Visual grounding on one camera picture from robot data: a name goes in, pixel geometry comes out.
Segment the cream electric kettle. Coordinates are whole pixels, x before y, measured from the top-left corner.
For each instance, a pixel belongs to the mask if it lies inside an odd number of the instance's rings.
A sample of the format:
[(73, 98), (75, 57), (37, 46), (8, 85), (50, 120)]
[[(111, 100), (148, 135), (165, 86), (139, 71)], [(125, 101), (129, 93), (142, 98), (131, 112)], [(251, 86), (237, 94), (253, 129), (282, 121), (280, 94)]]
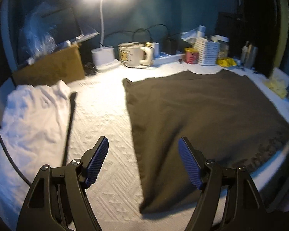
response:
[(119, 60), (127, 67), (151, 66), (154, 59), (152, 43), (138, 42), (121, 43), (118, 46)]

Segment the white charger plug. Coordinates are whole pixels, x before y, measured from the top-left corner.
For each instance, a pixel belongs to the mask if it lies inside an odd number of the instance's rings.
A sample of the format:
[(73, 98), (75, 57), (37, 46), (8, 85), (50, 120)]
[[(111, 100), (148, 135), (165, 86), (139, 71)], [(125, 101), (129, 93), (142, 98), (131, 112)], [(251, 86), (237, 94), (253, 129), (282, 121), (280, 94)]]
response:
[(157, 42), (153, 42), (152, 47), (153, 47), (153, 58), (157, 59), (160, 56), (160, 44)]

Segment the white crumpled garment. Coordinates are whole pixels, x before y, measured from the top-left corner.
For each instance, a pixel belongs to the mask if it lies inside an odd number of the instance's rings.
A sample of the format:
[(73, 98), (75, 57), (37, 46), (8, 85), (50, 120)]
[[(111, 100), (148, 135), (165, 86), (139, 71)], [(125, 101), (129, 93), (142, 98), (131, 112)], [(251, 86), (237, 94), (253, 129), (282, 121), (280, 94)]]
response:
[(19, 85), (7, 97), (0, 135), (17, 168), (31, 182), (39, 168), (58, 167), (64, 155), (70, 88)]

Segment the clear jar white lid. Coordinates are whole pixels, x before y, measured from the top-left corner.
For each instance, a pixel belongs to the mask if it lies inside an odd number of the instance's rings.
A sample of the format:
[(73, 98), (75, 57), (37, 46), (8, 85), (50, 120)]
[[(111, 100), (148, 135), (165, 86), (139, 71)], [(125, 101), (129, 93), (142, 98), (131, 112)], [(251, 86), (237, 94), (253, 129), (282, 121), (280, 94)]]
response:
[(228, 57), (229, 53), (229, 38), (221, 35), (213, 35), (211, 40), (220, 44), (218, 58), (223, 59)]

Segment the black power adapter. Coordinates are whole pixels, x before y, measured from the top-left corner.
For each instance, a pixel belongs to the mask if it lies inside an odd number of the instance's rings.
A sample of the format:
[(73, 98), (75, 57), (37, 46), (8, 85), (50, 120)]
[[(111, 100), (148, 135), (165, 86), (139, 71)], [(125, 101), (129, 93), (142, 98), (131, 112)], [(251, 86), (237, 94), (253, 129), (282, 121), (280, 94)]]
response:
[(166, 39), (164, 41), (164, 52), (168, 55), (175, 55), (177, 51), (178, 42), (176, 39)]

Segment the red can yellow lid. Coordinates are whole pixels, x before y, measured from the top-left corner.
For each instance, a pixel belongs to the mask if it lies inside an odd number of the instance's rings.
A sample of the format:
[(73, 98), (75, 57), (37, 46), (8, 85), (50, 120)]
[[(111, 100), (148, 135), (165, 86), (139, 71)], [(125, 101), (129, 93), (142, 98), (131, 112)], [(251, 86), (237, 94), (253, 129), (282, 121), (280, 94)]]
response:
[(199, 51), (195, 48), (185, 48), (185, 62), (187, 64), (197, 64), (199, 58)]

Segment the white textured bedspread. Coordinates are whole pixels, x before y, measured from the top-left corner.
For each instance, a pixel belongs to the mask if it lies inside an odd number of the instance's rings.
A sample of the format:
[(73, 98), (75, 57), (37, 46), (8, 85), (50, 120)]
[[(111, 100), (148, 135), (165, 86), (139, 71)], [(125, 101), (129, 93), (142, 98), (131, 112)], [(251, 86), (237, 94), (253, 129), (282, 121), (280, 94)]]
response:
[[(219, 66), (164, 64), (158, 68), (128, 69), (115, 68), (91, 78), (70, 83), (71, 91), (77, 92), (76, 111), (72, 123), (68, 161), (80, 157), (85, 150), (93, 147), (100, 136), (109, 139), (109, 152), (102, 166), (97, 183), (87, 190), (89, 202), (103, 230), (183, 230), (193, 212), (195, 204), (176, 210), (142, 217), (139, 205), (142, 200), (140, 179), (132, 147), (131, 126), (125, 104), (122, 80), (143, 80), (164, 77), (189, 70), (196, 74), (216, 74)], [(265, 88), (261, 78), (251, 71), (234, 71), (249, 77), (273, 103), (281, 116), (289, 123), (289, 103), (282, 101)], [(97, 102), (93, 95), (106, 93), (106, 102)], [(283, 181), (289, 172), (289, 142), (278, 150), (256, 172), (252, 178), (263, 197), (271, 202), (279, 191), (273, 186)], [(16, 196), (16, 189), (8, 190), (3, 196), (0, 185), (0, 217), (11, 230), (16, 230), (18, 214), (23, 195)]]

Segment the clear plastic bag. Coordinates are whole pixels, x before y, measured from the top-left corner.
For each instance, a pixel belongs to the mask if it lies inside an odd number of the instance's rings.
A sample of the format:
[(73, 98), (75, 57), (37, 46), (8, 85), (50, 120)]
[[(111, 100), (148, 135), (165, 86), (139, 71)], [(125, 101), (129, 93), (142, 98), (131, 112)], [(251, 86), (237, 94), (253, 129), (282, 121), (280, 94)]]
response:
[(72, 7), (58, 8), (46, 2), (31, 10), (18, 34), (18, 66), (31, 65), (69, 44), (92, 39), (99, 32), (78, 18)]

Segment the dark brown t-shirt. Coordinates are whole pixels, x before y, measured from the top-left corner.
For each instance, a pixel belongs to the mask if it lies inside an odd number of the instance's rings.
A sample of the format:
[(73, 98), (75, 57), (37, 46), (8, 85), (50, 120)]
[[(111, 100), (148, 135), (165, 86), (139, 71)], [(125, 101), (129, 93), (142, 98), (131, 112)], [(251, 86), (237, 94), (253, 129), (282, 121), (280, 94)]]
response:
[(289, 123), (247, 76), (184, 71), (123, 80), (143, 200), (141, 214), (197, 202), (178, 153), (186, 137), (205, 158), (253, 172), (289, 141)]

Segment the white perforated plastic basket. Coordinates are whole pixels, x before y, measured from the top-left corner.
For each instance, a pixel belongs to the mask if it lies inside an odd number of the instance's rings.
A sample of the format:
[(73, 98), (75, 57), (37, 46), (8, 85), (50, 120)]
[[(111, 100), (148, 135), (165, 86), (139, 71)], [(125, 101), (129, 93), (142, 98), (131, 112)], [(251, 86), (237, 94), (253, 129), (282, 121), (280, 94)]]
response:
[(220, 43), (209, 41), (205, 38), (197, 38), (194, 48), (198, 51), (198, 64), (212, 66), (216, 64), (216, 59), (220, 50)]

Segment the brown cardboard box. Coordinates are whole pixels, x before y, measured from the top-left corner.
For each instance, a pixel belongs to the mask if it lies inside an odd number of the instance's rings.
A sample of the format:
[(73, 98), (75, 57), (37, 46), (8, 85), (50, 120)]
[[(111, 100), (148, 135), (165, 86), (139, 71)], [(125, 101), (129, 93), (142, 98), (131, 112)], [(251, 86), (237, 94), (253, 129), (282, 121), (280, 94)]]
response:
[(51, 86), (60, 80), (68, 84), (81, 80), (84, 76), (78, 45), (51, 53), (12, 74), (17, 85), (32, 86)]

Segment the white power strip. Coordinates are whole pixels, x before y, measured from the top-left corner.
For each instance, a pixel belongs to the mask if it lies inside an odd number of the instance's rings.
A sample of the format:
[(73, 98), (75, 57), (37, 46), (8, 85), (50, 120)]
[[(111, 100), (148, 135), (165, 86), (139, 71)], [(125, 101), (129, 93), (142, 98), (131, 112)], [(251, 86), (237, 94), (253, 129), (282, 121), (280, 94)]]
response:
[(159, 57), (153, 60), (153, 66), (177, 62), (178, 60), (183, 60), (184, 58), (185, 54), (182, 52), (177, 52), (174, 55), (168, 55), (167, 53), (161, 52)]

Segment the yellow snack bag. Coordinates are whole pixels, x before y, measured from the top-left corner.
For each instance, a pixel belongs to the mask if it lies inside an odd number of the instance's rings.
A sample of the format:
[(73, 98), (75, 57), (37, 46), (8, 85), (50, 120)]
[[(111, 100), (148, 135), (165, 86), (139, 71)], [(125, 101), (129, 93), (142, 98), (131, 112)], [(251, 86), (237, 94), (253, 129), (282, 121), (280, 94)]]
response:
[(216, 64), (224, 68), (229, 68), (237, 65), (236, 61), (230, 57), (217, 58)]

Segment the white tissue paper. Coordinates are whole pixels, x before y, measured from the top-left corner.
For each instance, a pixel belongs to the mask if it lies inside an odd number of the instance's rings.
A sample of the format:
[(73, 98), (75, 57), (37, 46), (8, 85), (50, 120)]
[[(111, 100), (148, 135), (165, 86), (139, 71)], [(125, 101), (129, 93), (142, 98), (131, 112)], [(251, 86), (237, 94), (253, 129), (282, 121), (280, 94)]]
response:
[(181, 39), (191, 45), (195, 43), (198, 38), (205, 36), (206, 27), (199, 25), (197, 28), (182, 34)]

